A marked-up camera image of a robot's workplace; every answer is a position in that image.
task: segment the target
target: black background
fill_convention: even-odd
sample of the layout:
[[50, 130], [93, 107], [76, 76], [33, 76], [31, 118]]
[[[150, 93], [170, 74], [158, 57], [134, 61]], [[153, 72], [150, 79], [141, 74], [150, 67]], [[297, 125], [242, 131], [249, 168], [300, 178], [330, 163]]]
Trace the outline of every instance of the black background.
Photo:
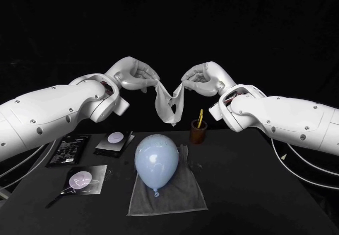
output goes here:
[[[339, 107], [339, 2], [321, 1], [8, 1], [1, 2], [0, 103], [18, 95], [68, 84], [89, 73], [104, 73], [125, 56], [156, 70], [171, 93], [187, 69], [215, 61], [238, 84], [257, 86], [267, 95], [301, 98]], [[156, 114], [156, 92], [121, 90], [130, 108], [101, 123], [81, 122], [76, 131], [106, 133], [189, 130], [200, 109], [218, 96], [184, 91], [180, 123], [171, 127]], [[206, 112], [209, 129], [223, 129]], [[280, 153], [288, 152], [278, 144]], [[320, 166], [339, 171], [336, 156], [298, 149]], [[30, 152], [4, 161], [5, 170]], [[311, 180], [336, 185], [294, 158], [290, 167]], [[8, 174], [16, 179], [29, 166]], [[337, 193], [307, 185], [319, 202], [330, 202], [334, 220]]]

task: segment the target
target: yellow pencil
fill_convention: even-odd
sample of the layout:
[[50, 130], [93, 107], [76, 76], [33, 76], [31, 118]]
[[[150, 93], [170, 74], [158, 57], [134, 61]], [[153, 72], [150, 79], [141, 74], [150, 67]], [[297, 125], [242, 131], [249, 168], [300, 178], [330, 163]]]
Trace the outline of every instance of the yellow pencil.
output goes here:
[[202, 125], [202, 120], [203, 120], [203, 109], [200, 110], [200, 115], [199, 115], [199, 124], [197, 124], [197, 129], [200, 128], [200, 125]]

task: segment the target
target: white cloth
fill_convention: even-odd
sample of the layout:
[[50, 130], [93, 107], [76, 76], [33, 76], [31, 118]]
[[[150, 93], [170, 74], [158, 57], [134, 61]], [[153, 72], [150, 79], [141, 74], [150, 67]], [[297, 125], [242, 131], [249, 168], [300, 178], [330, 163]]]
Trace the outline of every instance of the white cloth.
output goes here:
[[164, 123], [170, 123], [173, 126], [181, 119], [181, 111], [183, 111], [183, 92], [184, 88], [180, 84], [173, 92], [173, 96], [170, 96], [161, 82], [156, 85], [156, 110], [157, 115]]

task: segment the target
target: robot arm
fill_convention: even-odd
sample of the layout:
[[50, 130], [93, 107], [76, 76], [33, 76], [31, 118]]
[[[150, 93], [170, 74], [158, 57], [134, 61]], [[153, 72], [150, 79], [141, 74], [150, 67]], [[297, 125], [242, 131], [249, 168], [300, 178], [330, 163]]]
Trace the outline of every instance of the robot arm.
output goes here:
[[267, 97], [257, 87], [235, 85], [215, 62], [199, 68], [202, 72], [193, 67], [184, 74], [183, 85], [205, 96], [219, 93], [209, 112], [216, 120], [223, 119], [231, 130], [257, 127], [269, 138], [339, 156], [336, 108], [301, 99]]
[[131, 57], [121, 59], [105, 74], [76, 78], [30, 92], [0, 105], [0, 161], [42, 146], [69, 133], [81, 120], [105, 120], [122, 115], [130, 104], [119, 88], [145, 89], [157, 84], [151, 68]]

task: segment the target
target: towel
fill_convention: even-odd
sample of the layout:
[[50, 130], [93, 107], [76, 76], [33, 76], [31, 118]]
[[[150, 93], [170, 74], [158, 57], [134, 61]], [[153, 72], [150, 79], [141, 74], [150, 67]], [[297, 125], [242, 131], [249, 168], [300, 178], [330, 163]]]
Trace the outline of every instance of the towel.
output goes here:
[[207, 210], [203, 193], [194, 175], [187, 166], [187, 146], [179, 147], [179, 164], [167, 184], [158, 189], [154, 197], [137, 174], [127, 215], [160, 215]]

